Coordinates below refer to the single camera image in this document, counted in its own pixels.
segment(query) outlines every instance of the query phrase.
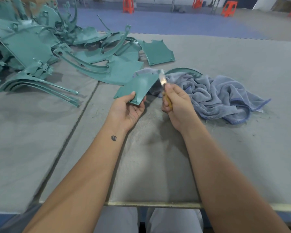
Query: cloth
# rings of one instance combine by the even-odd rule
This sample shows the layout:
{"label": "cloth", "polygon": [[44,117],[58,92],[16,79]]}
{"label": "cloth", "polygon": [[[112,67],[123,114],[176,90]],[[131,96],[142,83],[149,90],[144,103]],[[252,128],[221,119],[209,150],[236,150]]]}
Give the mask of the cloth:
{"label": "cloth", "polygon": [[[145,68],[136,73],[158,74],[159,70]],[[240,124],[249,119],[251,112],[262,112],[262,107],[271,101],[246,91],[241,83],[222,75],[212,79],[207,75],[194,78],[187,73],[172,73],[166,79],[190,96],[195,111],[206,120],[223,118],[233,125]],[[157,81],[149,92],[161,97],[162,90]]]}
{"label": "cloth", "polygon": [[[138,210],[133,207],[103,207],[94,233],[138,233]],[[147,233],[202,233],[203,220],[199,210],[149,208]]]}

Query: pile of teal plastic parts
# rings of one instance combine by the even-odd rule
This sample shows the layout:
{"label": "pile of teal plastic parts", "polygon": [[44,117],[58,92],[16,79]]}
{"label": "pile of teal plastic parts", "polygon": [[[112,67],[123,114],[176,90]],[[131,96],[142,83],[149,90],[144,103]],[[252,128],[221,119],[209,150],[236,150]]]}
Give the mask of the pile of teal plastic parts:
{"label": "pile of teal plastic parts", "polygon": [[[77,91],[47,81],[52,76],[53,63],[63,60],[96,80],[129,86],[134,84],[131,82],[134,72],[143,68],[139,51],[144,51],[150,66],[175,60],[163,40],[146,43],[128,37],[129,25],[122,32],[111,31],[98,16],[106,27],[103,33],[94,27],[77,26],[78,9],[75,0],[72,3],[74,16],[69,11],[69,2],[61,13],[56,0],[45,3],[38,12],[34,3],[26,6],[20,0],[0,1],[0,73],[6,68],[17,72],[8,80],[0,78],[0,91],[29,86],[78,106],[78,99],[60,92],[78,94]],[[84,50],[74,52],[71,46]],[[94,64],[101,61],[106,61],[106,65]],[[158,75],[140,77],[147,87],[157,79]]]}

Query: blue towel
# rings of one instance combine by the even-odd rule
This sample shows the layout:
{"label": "blue towel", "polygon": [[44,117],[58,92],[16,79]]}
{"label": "blue towel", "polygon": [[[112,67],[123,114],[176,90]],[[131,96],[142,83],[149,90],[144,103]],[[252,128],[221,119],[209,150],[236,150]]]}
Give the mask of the blue towel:
{"label": "blue towel", "polygon": [[[159,70],[146,68],[136,73],[154,74]],[[222,75],[212,79],[207,75],[194,78],[187,73],[173,73],[166,78],[190,96],[195,111],[206,120],[223,118],[233,125],[240,124],[249,119],[251,112],[262,112],[262,107],[271,101],[261,99],[246,91],[241,83]],[[161,97],[160,83],[156,82],[149,92]]]}

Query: leg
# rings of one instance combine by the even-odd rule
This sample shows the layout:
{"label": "leg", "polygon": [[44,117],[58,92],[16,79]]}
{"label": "leg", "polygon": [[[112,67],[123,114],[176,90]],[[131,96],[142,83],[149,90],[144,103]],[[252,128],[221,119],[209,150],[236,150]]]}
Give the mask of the leg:
{"label": "leg", "polygon": [[203,219],[198,209],[149,208],[147,233],[202,233]]}
{"label": "leg", "polygon": [[138,211],[133,207],[103,207],[94,233],[138,233]]}

